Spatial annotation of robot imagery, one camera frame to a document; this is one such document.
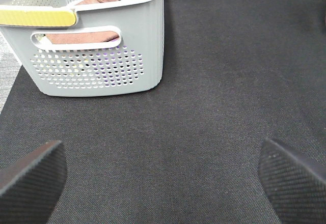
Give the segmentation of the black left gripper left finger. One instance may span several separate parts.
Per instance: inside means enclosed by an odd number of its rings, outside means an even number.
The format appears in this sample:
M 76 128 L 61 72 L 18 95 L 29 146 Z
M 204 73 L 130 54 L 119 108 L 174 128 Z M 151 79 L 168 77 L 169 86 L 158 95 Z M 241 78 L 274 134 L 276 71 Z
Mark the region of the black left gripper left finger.
M 66 179 L 61 141 L 47 142 L 1 170 L 1 223 L 47 223 Z

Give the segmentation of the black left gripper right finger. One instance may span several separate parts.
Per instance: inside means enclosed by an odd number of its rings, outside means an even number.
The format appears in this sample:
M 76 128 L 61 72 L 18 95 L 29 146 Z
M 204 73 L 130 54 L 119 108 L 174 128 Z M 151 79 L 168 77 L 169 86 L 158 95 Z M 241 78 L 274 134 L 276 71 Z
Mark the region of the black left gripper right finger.
M 266 138 L 258 176 L 281 223 L 325 223 L 325 166 L 280 140 Z

